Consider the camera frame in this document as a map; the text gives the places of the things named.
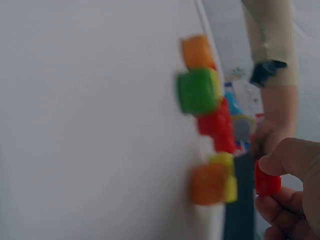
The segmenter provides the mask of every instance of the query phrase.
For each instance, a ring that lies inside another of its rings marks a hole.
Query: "finger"
[[[288,135],[289,133],[287,130],[284,129],[274,129],[270,135],[268,136],[265,144],[264,144],[264,150],[267,154],[272,153],[275,148],[277,147],[278,143],[281,142],[281,140],[290,137]]]
[[[260,169],[268,175],[291,174],[303,181],[307,172],[320,159],[320,143],[285,138],[275,150],[259,160]]]
[[[268,223],[277,227],[289,239],[303,240],[310,234],[311,229],[305,218],[287,211],[272,197],[257,197],[255,206]]]
[[[283,186],[279,192],[272,195],[272,198],[276,200],[285,209],[304,217],[304,209],[302,207],[302,191],[295,191],[291,188]]]
[[[275,226],[268,227],[264,232],[264,240],[285,240],[285,236],[279,228]]]
[[[259,159],[266,155],[265,143],[267,141],[268,134],[274,129],[274,125],[268,122],[264,122],[259,125],[252,135],[251,152],[255,156],[255,159]]]
[[[285,210],[270,196],[258,196],[255,207],[264,220],[286,233],[300,220],[299,216]]]

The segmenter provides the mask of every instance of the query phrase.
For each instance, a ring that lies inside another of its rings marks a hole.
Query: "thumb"
[[[266,149],[266,141],[269,133],[275,128],[274,124],[268,121],[264,121],[262,124],[256,126],[256,130],[252,135],[251,151],[255,159],[259,159],[266,153],[270,153],[269,149]]]
[[[291,174],[304,180],[308,171],[320,161],[320,143],[285,138],[274,151],[259,160],[261,171],[272,176]]]

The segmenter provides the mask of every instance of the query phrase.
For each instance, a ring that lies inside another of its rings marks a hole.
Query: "toy block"
[[[222,164],[228,169],[230,175],[235,175],[234,156],[228,152],[219,152],[216,155],[209,157],[209,163]]]
[[[225,186],[225,203],[233,203],[238,199],[237,179],[234,175],[230,175]]]
[[[198,68],[178,76],[177,93],[183,113],[198,116],[219,108],[221,94],[213,75],[210,68]]]
[[[191,170],[189,193],[195,205],[210,206],[226,198],[228,169],[220,163],[201,164]]]
[[[194,35],[181,41],[183,60],[187,68],[206,68],[214,66],[212,50],[208,38]]]
[[[233,154],[236,151],[233,123],[225,98],[222,99],[219,109],[197,116],[196,120],[199,134],[212,137],[217,152]]]
[[[215,69],[211,69],[211,68],[209,68],[209,71],[211,73],[213,90],[216,92],[217,98],[221,102],[223,100],[224,96],[222,94],[222,86],[220,83],[219,73]]]

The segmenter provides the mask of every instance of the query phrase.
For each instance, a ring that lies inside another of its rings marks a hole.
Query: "red cylinder block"
[[[254,163],[255,191],[260,196],[270,196],[279,192],[281,177],[265,174],[259,168],[259,161]]]

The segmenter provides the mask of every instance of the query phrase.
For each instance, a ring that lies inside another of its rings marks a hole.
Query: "white surface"
[[[193,0],[0,3],[0,236],[201,239],[176,103]]]

